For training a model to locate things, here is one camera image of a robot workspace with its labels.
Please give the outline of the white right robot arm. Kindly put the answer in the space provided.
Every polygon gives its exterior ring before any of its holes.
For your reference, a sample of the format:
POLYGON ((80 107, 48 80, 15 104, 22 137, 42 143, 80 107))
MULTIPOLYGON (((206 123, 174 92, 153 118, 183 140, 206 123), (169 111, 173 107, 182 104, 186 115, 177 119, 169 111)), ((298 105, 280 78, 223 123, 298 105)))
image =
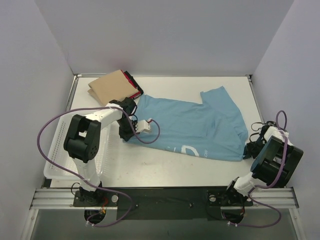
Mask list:
POLYGON ((254 134, 258 135, 257 140, 250 140, 244 148, 244 157, 254 159, 250 172, 237 177, 223 192, 229 205, 243 204, 256 189, 285 187, 304 154, 274 121, 263 123, 254 134))

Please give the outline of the light blue t shirt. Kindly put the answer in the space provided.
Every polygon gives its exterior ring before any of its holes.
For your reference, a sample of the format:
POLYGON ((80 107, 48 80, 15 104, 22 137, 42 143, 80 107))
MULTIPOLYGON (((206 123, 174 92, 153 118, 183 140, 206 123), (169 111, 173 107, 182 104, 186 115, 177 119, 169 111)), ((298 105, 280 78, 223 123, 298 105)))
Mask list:
POLYGON ((221 86, 201 92, 201 103, 140 97, 135 115, 153 119, 150 133, 128 143, 212 160, 240 162, 248 139, 241 111, 221 86))

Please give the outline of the white perforated plastic basket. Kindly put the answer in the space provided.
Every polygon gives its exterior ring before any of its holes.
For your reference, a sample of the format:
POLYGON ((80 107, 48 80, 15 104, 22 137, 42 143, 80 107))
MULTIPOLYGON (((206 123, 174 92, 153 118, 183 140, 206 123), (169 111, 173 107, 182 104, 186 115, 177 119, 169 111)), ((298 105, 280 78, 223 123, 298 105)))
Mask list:
POLYGON ((108 151, 110 126, 89 118, 91 112, 69 112, 59 122, 46 158, 44 176, 60 181, 100 178, 108 151))

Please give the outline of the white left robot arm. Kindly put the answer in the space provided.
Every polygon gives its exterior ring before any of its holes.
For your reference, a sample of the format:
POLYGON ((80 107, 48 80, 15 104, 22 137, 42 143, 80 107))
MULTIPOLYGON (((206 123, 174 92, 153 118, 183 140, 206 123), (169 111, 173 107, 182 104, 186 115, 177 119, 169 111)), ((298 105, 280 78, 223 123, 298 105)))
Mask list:
POLYGON ((91 185, 102 187, 97 174, 95 157, 99 151, 101 130, 113 122, 119 125, 119 136, 126 142, 134 136, 137 121, 130 120, 137 109, 133 99, 126 97, 122 101, 112 100, 107 109, 88 115, 75 114, 70 122, 63 148, 76 165, 77 173, 83 177, 80 181, 80 197, 91 206, 98 206, 103 200, 103 191, 91 185))

